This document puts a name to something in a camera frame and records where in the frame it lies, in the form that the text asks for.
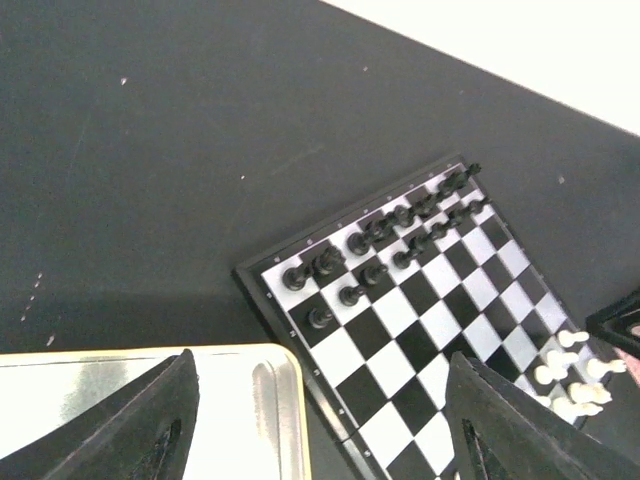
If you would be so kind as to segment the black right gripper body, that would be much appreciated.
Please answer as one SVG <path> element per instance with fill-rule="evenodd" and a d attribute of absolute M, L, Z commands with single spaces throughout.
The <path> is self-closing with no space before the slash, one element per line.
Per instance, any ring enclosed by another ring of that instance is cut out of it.
<path fill-rule="evenodd" d="M 625 353 L 639 357 L 639 336 L 632 332 L 639 325 L 639 289 L 589 315 L 586 331 Z"/>

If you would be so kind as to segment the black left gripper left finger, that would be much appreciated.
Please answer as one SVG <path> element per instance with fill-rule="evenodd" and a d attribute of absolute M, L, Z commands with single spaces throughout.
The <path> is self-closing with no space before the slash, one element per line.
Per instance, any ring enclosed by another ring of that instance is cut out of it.
<path fill-rule="evenodd" d="M 3 479 L 181 479 L 200 400 L 194 355 L 172 355 L 1 459 Z"/>

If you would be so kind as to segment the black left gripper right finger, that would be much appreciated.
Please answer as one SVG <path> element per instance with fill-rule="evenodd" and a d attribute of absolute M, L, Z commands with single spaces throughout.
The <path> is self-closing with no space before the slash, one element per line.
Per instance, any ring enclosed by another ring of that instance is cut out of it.
<path fill-rule="evenodd" d="M 639 465 L 475 358 L 452 355 L 446 417 L 463 479 L 637 479 Z"/>

